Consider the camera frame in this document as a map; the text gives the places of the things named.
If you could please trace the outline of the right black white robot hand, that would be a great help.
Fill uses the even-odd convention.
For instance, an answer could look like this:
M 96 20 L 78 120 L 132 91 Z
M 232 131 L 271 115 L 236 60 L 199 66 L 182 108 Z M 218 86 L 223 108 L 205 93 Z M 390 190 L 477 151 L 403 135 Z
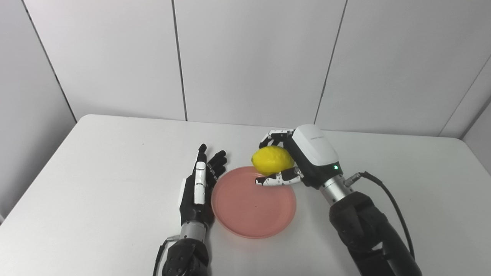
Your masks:
M 332 183 L 343 184 L 338 154 L 316 125 L 305 124 L 295 129 L 269 131 L 259 147 L 262 149 L 279 143 L 283 144 L 295 165 L 256 178 L 256 185 L 285 186 L 302 182 L 307 187 L 319 190 Z

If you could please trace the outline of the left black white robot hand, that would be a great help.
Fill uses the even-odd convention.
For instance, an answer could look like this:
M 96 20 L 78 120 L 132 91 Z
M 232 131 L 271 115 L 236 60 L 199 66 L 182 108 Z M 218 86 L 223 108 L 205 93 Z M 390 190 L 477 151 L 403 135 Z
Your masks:
M 180 204 L 181 224 L 198 222 L 209 228 L 214 221 L 211 196 L 216 183 L 226 171 L 226 151 L 221 150 L 211 159 L 206 155 L 207 145 L 202 144 L 193 164 L 191 175 L 186 178 Z

